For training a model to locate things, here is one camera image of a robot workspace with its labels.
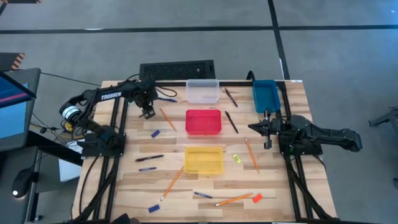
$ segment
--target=wooden table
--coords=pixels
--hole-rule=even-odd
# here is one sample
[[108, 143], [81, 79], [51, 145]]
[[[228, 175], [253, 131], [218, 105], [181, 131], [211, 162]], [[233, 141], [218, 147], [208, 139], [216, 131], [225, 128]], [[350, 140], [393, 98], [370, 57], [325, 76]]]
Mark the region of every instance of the wooden table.
[[[117, 81], [105, 81], [103, 87], [116, 85]], [[300, 114], [312, 120], [307, 96], [302, 82], [286, 81], [292, 114]], [[279, 145], [275, 136], [272, 137], [273, 147], [264, 149], [264, 137], [248, 128], [248, 124], [258, 123], [264, 119], [257, 114], [251, 86], [228, 87], [237, 101], [236, 108], [227, 97], [224, 88], [221, 98], [215, 105], [199, 105], [188, 103], [185, 87], [170, 87], [178, 92], [178, 103], [157, 100], [154, 102], [156, 116], [145, 120], [139, 118], [141, 109], [129, 105], [126, 129], [127, 143], [120, 160], [116, 184], [115, 198], [111, 219], [123, 213], [130, 218], [135, 217], [141, 222], [271, 222], [294, 221], [294, 211], [290, 196], [289, 183], [284, 159], [279, 154]], [[279, 92], [281, 110], [284, 114], [283, 99]], [[122, 100], [119, 104], [120, 120]], [[94, 120], [99, 124], [109, 124], [113, 108], [113, 100], [99, 103], [96, 107]], [[177, 128], [175, 132], [166, 122], [159, 106], [168, 114]], [[217, 136], [188, 136], [185, 132], [185, 112], [187, 109], [219, 109], [222, 112], [222, 131]], [[236, 134], [224, 111], [228, 111], [239, 134]], [[156, 129], [160, 134], [152, 139], [150, 136]], [[254, 156], [260, 168], [258, 174], [245, 145], [244, 138], [249, 140]], [[169, 186], [178, 170], [184, 163], [184, 149], [187, 146], [220, 146], [224, 149], [224, 174], [196, 175], [181, 174], [172, 190], [163, 201], [160, 198]], [[135, 162], [140, 157], [163, 154], [160, 159]], [[237, 154], [242, 164], [235, 163], [232, 155]], [[102, 158], [99, 158], [88, 176], [83, 196], [83, 208], [94, 196], [101, 172]], [[303, 168], [309, 191], [318, 203], [330, 215], [335, 216], [335, 208], [331, 197], [324, 167], [313, 156], [302, 156]], [[77, 188], [73, 206], [73, 216], [78, 215], [78, 203], [81, 185], [93, 159], [86, 159], [83, 164], [81, 178]], [[157, 170], [138, 172], [144, 167], [157, 167]], [[214, 197], [207, 199], [193, 194], [198, 191]], [[299, 189], [298, 198], [302, 216], [305, 217], [303, 197]], [[264, 199], [253, 203], [252, 198], [245, 198], [229, 205], [215, 207], [216, 202], [252, 192], [253, 196], [261, 193]], [[100, 218], [104, 217], [107, 195], [102, 201]], [[160, 210], [149, 213], [148, 208], [159, 204]]]

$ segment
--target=computer monitor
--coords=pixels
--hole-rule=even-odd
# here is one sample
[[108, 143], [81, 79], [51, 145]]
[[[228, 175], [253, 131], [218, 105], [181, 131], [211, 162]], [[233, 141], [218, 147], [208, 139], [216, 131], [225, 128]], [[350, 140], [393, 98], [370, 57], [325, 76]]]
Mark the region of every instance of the computer monitor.
[[15, 105], [36, 98], [28, 88], [0, 72], [0, 108]]

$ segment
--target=yellow bin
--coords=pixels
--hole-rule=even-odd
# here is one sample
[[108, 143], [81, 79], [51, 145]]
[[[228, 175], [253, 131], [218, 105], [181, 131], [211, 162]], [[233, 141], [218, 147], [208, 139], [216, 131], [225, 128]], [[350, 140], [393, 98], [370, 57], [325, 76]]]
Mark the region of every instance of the yellow bin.
[[184, 171], [188, 174], [222, 174], [224, 172], [223, 148], [185, 148]]

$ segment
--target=orange pencil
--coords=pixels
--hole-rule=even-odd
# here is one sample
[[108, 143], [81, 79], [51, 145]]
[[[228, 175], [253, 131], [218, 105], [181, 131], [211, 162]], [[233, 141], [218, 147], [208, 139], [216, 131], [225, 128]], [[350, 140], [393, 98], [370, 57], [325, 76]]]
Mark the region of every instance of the orange pencil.
[[170, 189], [173, 187], [175, 181], [178, 179], [178, 177], [180, 176], [182, 170], [183, 170], [184, 166], [181, 167], [180, 171], [178, 172], [178, 174], [174, 177], [173, 181], [171, 182], [171, 184], [169, 185], [169, 187], [167, 188], [167, 190], [164, 192], [163, 197], [160, 200], [163, 200], [164, 197], [166, 197], [167, 193], [170, 191]]
[[244, 141], [246, 141], [246, 145], [248, 146], [251, 159], [253, 160], [253, 163], [254, 163], [254, 167], [256, 168], [257, 172], [260, 173], [259, 166], [257, 166], [256, 158], [254, 158], [253, 152], [251, 151], [251, 147], [249, 145], [248, 139], [244, 138]]
[[162, 112], [164, 118], [166, 118], [166, 120], [169, 122], [169, 124], [171, 125], [171, 127], [174, 129], [174, 131], [177, 132], [177, 130], [175, 129], [172, 121], [169, 119], [169, 117], [166, 115], [166, 113], [164, 113], [163, 109], [161, 107], [159, 107], [160, 111]]
[[229, 199], [229, 200], [225, 200], [225, 201], [223, 201], [223, 202], [220, 202], [220, 203], [215, 204], [215, 206], [225, 205], [225, 204], [227, 204], [227, 203], [231, 203], [231, 202], [234, 202], [234, 201], [236, 201], [236, 200], [239, 200], [239, 199], [242, 199], [242, 198], [246, 198], [246, 197], [248, 197], [248, 196], [250, 196], [250, 195], [252, 195], [252, 194], [253, 194], [253, 193], [245, 194], [245, 195], [242, 195], [242, 196], [239, 196], [239, 197], [236, 197], [236, 198], [232, 198], [232, 199]]

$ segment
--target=gray floor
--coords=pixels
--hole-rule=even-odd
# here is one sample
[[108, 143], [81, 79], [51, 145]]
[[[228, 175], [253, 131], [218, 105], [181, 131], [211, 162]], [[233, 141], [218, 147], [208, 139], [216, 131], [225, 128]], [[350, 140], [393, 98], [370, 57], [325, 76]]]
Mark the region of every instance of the gray floor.
[[[280, 26], [398, 24], [394, 0], [274, 0]], [[269, 26], [266, 0], [67, 0], [8, 5], [0, 29]], [[324, 147], [337, 214], [344, 220], [396, 223], [397, 136], [368, 120], [397, 105], [398, 30], [282, 31], [291, 79], [302, 79], [314, 121], [361, 134], [363, 150]], [[123, 79], [140, 63], [215, 61], [219, 79], [281, 79], [273, 31], [0, 35], [0, 52], [24, 52], [22, 68], [88, 82]], [[57, 125], [60, 105], [91, 86], [42, 76], [35, 113]], [[66, 220], [75, 184], [43, 194], [41, 223]], [[53, 203], [59, 206], [55, 210]]]

